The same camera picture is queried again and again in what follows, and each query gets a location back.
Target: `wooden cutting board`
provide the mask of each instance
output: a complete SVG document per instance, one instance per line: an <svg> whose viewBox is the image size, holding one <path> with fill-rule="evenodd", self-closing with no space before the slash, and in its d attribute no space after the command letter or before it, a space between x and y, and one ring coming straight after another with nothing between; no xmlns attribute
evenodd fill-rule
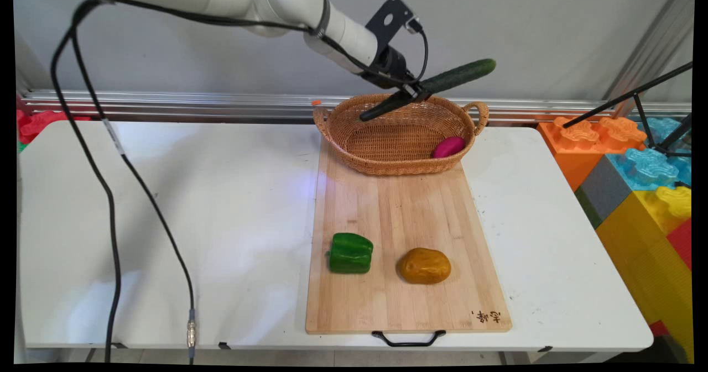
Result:
<svg viewBox="0 0 708 372"><path fill-rule="evenodd" d="M332 274L335 233L374 244L366 274ZM440 284L413 285L396 263L413 248L437 249L452 272ZM309 334L505 332L511 329L465 172L457 164L434 175L367 176L322 142L309 276Z"/></svg>

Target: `yellow potato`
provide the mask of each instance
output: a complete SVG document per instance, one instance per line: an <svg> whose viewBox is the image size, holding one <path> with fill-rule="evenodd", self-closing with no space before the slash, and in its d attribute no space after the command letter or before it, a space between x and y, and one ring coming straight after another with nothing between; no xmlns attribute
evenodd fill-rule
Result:
<svg viewBox="0 0 708 372"><path fill-rule="evenodd" d="M450 276L450 261L439 250L415 248L400 259L398 270L411 284L437 284Z"/></svg>

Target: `yellow foam block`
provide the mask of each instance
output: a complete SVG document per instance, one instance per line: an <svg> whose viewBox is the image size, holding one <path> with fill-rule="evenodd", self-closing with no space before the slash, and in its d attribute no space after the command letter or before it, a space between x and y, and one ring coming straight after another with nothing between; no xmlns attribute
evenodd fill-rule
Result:
<svg viewBox="0 0 708 372"><path fill-rule="evenodd" d="M637 191L637 198L664 234L670 234L691 217L691 189L678 186Z"/></svg>
<svg viewBox="0 0 708 372"><path fill-rule="evenodd" d="M629 293L632 295L634 302L637 304L647 324L651 325L660 320L647 294L644 293L644 290L634 276L629 273L629 266L624 262L617 248L615 248L614 244L602 240L603 235L601 233L598 232L597 236L600 237L600 241L602 241L602 244L605 246L607 254L609 254L610 259L612 259L612 262L615 264L619 276L622 277L622 281L624 281L625 286L627 286Z"/></svg>
<svg viewBox="0 0 708 372"><path fill-rule="evenodd" d="M659 241L629 264L659 319L693 362L693 279L669 241Z"/></svg>
<svg viewBox="0 0 708 372"><path fill-rule="evenodd" d="M645 197L642 194L645 192L653 191L632 191L595 229L603 244L611 243L617 250L615 256L610 255L615 265L618 264L615 258L629 264L657 241L666 241L662 228L639 200L640 196Z"/></svg>

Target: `pink toy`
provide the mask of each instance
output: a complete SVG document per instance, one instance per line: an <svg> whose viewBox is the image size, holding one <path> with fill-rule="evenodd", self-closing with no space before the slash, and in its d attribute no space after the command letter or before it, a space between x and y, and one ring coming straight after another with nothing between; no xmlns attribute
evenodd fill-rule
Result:
<svg viewBox="0 0 708 372"><path fill-rule="evenodd" d="M29 144L37 137L44 128L51 122L57 120L66 120L66 115L63 112L40 112L32 117L28 117L19 109L17 113L17 125L20 129L20 142ZM74 117L74 120L91 120L89 117Z"/></svg>

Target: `purple sweet potato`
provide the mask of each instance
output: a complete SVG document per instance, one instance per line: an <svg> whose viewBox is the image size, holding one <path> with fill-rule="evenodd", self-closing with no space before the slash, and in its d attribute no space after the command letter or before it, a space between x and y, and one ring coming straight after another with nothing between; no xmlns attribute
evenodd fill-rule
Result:
<svg viewBox="0 0 708 372"><path fill-rule="evenodd" d="M438 144L433 151L433 158L445 158L455 155L465 148L465 140L462 137L448 137Z"/></svg>

